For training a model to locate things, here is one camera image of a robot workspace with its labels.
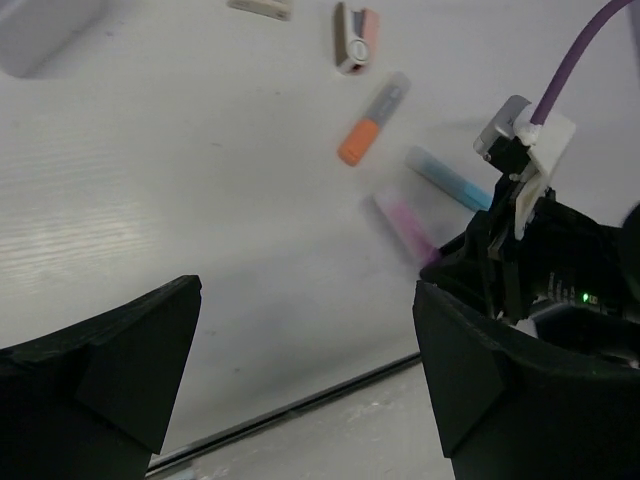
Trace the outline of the purple pink highlighter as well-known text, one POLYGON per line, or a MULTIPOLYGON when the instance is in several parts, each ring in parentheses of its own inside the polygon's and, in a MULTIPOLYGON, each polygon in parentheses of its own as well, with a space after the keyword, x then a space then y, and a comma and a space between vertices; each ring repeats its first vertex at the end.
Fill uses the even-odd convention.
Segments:
POLYGON ((418 270, 441 258, 439 249, 431 242, 420 219, 397 189, 380 190, 372 200, 385 226, 418 270))

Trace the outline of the orange grey highlighter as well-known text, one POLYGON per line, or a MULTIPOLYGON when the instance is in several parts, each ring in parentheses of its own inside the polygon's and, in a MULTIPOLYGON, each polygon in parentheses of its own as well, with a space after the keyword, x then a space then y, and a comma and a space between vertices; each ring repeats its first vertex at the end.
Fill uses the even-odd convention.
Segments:
POLYGON ((411 81, 404 73, 394 72, 389 77, 339 145, 337 155, 345 164, 351 167, 359 164, 406 98, 410 88, 411 81))

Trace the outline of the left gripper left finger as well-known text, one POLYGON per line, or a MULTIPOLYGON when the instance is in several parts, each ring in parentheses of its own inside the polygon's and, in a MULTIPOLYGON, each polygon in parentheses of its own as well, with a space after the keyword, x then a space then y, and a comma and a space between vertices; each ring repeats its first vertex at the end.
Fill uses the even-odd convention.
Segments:
POLYGON ((201 288, 198 276, 181 276, 2 349, 2 478, 144 478, 163 447, 201 288))

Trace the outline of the pink white mini stapler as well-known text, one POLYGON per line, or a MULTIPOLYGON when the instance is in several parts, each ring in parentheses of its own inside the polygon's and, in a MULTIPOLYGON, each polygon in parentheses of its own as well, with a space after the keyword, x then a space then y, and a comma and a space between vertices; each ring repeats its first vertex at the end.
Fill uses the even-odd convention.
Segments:
POLYGON ((334 63, 344 75, 359 74, 371 64, 379 30, 377 12, 351 9, 344 1, 333 10, 334 63))

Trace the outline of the light blue highlighter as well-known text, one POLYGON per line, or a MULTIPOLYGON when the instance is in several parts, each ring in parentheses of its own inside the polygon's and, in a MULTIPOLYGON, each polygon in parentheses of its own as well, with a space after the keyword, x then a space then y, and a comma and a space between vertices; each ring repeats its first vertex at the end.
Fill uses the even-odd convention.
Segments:
POLYGON ((437 160, 423 148, 412 147, 406 155, 405 163, 412 171, 467 209, 473 212, 489 210, 492 203, 490 194, 437 160))

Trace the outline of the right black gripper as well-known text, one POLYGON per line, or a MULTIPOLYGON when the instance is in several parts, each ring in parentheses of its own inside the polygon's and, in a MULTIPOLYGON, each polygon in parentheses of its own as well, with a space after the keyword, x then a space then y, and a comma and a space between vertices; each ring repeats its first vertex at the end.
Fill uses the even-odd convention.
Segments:
POLYGON ((639 366, 639 209, 618 227, 561 204, 553 189, 536 201, 517 239, 515 190, 500 188, 489 210, 439 250, 420 278, 488 318, 509 325, 539 311, 584 312, 571 348, 639 366))

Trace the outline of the staples box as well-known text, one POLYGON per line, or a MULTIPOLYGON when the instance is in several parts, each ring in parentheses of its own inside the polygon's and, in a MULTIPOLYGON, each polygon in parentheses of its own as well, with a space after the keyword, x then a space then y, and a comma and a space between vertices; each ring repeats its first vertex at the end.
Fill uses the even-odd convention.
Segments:
POLYGON ((293 2, 289 0, 228 0, 227 5, 281 21, 289 21, 293 11, 293 2))

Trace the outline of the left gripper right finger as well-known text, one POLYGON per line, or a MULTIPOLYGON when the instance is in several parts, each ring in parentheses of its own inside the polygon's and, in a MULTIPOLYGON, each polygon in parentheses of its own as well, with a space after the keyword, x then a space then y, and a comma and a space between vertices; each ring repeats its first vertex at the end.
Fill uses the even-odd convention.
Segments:
POLYGON ((456 478, 638 478, 638 371, 542 342, 425 282, 413 317, 456 478))

